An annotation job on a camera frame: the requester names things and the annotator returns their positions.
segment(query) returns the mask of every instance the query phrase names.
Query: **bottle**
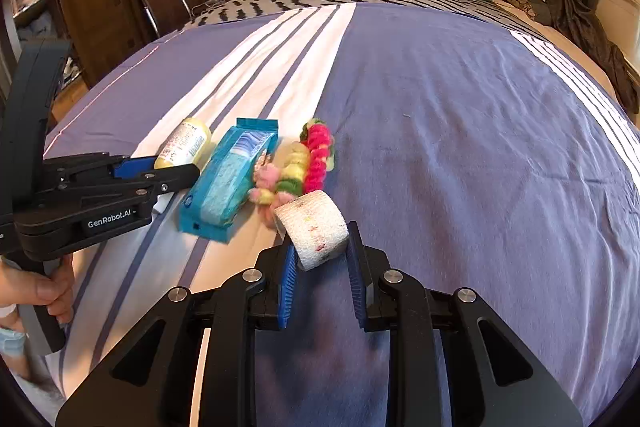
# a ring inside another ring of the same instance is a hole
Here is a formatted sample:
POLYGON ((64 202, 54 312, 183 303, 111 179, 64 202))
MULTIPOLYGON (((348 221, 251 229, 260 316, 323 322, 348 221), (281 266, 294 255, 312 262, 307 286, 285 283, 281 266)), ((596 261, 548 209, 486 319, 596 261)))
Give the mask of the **bottle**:
POLYGON ((211 131, 196 118, 187 118, 176 128, 156 158, 154 168, 197 164, 211 142, 211 131))

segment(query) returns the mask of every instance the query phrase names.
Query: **striped bed sheet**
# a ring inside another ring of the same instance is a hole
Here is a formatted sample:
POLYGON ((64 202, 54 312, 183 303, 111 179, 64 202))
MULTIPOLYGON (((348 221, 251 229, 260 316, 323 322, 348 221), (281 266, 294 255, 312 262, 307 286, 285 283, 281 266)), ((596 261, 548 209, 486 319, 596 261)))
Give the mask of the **striped bed sheet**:
POLYGON ((510 30, 544 38, 537 30, 525 24, 515 15, 503 10, 497 4, 480 0, 231 0, 222 6, 204 11, 185 27, 218 24, 292 9, 350 2, 386 2, 400 6, 419 6, 444 10, 475 17, 486 22, 499 24, 510 30))
MULTIPOLYGON (((427 287, 477 289, 586 423, 638 359, 640 142, 530 30, 393 3, 195 25, 110 73, 46 156, 153 155, 190 116, 216 141, 238 117, 276 118, 280 164, 307 120, 327 121, 326 190, 365 242, 427 287)), ((273 244, 250 205, 229 245, 180 233, 182 195, 148 227, 75 256, 75 318, 47 357, 63 395, 168 289, 219 286, 273 244)), ((296 293, 289 328, 257 335, 260 425, 383 425, 386 337, 358 329, 344 260, 301 273, 296 293)))

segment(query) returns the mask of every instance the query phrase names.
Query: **bottle label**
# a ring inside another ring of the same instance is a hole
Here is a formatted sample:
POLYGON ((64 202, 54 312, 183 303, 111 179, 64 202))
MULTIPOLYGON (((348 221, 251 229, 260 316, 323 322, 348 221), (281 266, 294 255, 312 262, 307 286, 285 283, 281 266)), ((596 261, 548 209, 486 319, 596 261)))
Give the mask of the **bottle label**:
POLYGON ((191 122, 182 122, 158 155, 171 165, 187 165, 193 163, 200 147, 207 141, 207 135, 191 122))

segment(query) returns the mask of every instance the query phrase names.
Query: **metal screw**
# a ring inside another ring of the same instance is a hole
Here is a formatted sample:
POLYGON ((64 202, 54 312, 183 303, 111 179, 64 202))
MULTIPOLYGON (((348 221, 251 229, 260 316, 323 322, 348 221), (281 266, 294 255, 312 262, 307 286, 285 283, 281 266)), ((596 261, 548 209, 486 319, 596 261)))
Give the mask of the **metal screw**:
POLYGON ((257 282, 262 278, 262 272, 258 269, 250 268, 244 271, 242 278, 247 282, 257 282))
POLYGON ((458 290, 458 299, 463 302, 473 302, 476 300, 476 292, 471 288, 462 288, 458 290))
POLYGON ((385 281, 390 282, 391 284, 402 282, 402 273, 398 270, 387 270, 383 276, 385 281))
POLYGON ((176 286, 169 290, 169 300, 171 302, 184 301, 187 298, 187 290, 182 286, 176 286))

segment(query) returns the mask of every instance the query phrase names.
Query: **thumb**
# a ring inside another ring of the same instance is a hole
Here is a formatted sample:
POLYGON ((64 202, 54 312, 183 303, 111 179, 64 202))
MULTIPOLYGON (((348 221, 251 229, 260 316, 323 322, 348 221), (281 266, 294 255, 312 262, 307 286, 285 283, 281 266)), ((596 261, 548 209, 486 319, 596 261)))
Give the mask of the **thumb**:
POLYGON ((64 288, 34 272, 17 270, 0 263, 0 306, 33 304, 44 306, 56 300, 64 288))

